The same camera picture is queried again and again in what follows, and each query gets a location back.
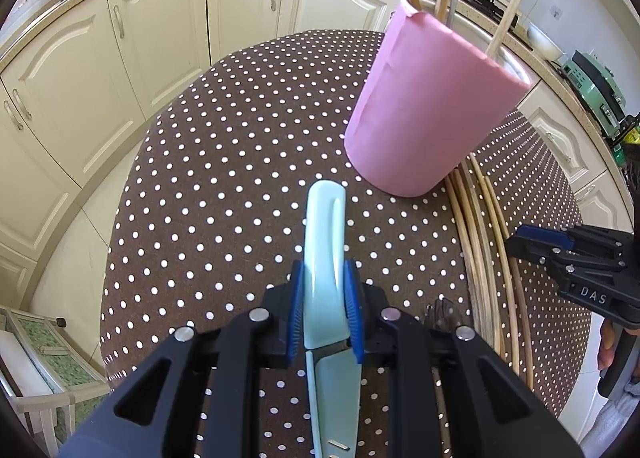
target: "white bowl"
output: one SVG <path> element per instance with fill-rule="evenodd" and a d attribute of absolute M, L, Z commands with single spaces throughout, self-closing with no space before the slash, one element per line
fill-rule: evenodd
<path fill-rule="evenodd" d="M 562 56 L 560 47 L 552 42 L 549 37 L 534 24 L 529 24 L 527 39 L 533 50 L 548 61 L 555 61 Z"/>

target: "metal screw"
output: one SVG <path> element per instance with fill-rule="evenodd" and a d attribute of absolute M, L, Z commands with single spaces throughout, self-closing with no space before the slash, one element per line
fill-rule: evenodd
<path fill-rule="evenodd" d="M 249 319 L 251 319 L 251 321 L 255 321 L 256 323 L 260 321 L 266 321 L 269 316 L 269 310 L 267 310 L 266 308 L 254 308 L 251 312 L 249 312 Z"/>
<path fill-rule="evenodd" d="M 397 321 L 400 319 L 401 313 L 398 308 L 386 307 L 382 309 L 380 315 L 385 321 Z"/>
<path fill-rule="evenodd" d="M 193 331 L 193 328 L 190 326 L 180 326 L 175 332 L 174 337 L 175 340 L 180 341 L 181 343 L 186 343 L 193 339 L 193 336 L 196 335 L 196 332 Z"/>
<path fill-rule="evenodd" d="M 468 326 L 458 326 L 456 328 L 456 337 L 461 341 L 470 341 L 476 336 L 476 332 L 473 328 Z"/>

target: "polka dot tablecloth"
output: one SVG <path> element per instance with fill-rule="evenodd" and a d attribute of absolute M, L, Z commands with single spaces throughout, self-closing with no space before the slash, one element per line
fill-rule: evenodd
<path fill-rule="evenodd" d="M 292 261 L 302 258 L 306 194 L 321 178 L 346 190 L 344 249 L 362 279 L 418 316 L 447 297 L 471 323 L 442 183 L 418 198 L 389 196 L 360 177 L 344 154 L 346 124 L 381 40 L 377 32 L 312 31 L 247 48 L 221 60 L 158 114 L 111 237 L 100 341 L 112 386 L 175 328 L 220 327 L 282 283 Z M 505 117 L 476 156 L 511 231 L 520 223 L 560 228 L 580 221 L 560 167 L 519 112 Z M 488 231 L 508 339 L 504 283 Z M 523 262 L 520 270 L 536 393 L 557 415 L 582 364 L 590 314 L 556 297 L 541 267 Z M 308 456 L 303 359 L 287 371 L 265 371 L 261 388 L 260 456 Z M 384 370 L 364 370 L 358 456 L 386 453 L 388 400 Z"/>

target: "pink cup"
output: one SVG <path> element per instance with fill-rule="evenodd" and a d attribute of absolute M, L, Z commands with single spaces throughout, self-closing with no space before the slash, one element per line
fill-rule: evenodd
<path fill-rule="evenodd" d="M 347 126 L 347 156 L 382 191 L 420 196 L 473 151 L 528 89 L 402 0 Z"/>

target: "drawer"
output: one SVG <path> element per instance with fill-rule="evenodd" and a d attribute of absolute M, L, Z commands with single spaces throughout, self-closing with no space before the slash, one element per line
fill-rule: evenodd
<path fill-rule="evenodd" d="M 577 191 L 575 200 L 585 225 L 633 231 L 625 202 L 608 171 Z"/>
<path fill-rule="evenodd" d="M 546 84 L 538 83 L 518 109 L 556 157 L 574 192 L 607 169 L 586 131 Z"/>

